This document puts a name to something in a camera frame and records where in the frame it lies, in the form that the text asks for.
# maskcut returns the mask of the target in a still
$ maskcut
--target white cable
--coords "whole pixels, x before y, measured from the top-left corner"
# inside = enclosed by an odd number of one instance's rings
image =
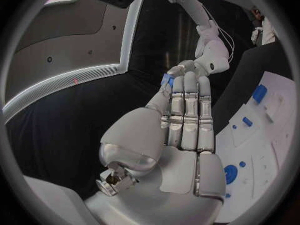
[[[207,12],[207,14],[210,16],[210,18],[213,20],[213,22],[215,23],[215,25],[217,26],[217,29],[219,30],[220,34],[223,36],[223,38],[225,39],[225,41],[229,45],[229,47],[231,49],[231,54],[228,57],[228,62],[231,63],[231,61],[234,58],[235,41],[233,40],[233,38],[223,28],[221,28],[218,25],[218,23],[216,22],[214,16],[210,13],[210,11],[203,4],[202,4],[202,6],[203,6],[204,10]],[[228,38],[231,40],[232,44],[228,41],[228,39],[226,38],[226,36],[224,34],[226,34],[228,36]]]

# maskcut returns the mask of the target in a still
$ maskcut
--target black fabric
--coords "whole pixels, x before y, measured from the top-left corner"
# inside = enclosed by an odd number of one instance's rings
[[[203,3],[236,43],[229,71],[210,77],[212,99],[217,101],[242,53],[251,47],[251,22],[231,3]],[[23,173],[73,189],[83,199],[93,195],[104,169],[98,156],[101,136],[122,115],[146,105],[164,72],[195,59],[198,38],[195,23],[181,6],[144,0],[126,74],[48,95],[9,121],[7,131]]]
[[[279,42],[255,47],[243,54],[231,81],[212,108],[215,134],[247,103],[265,71],[292,79],[289,62]]]

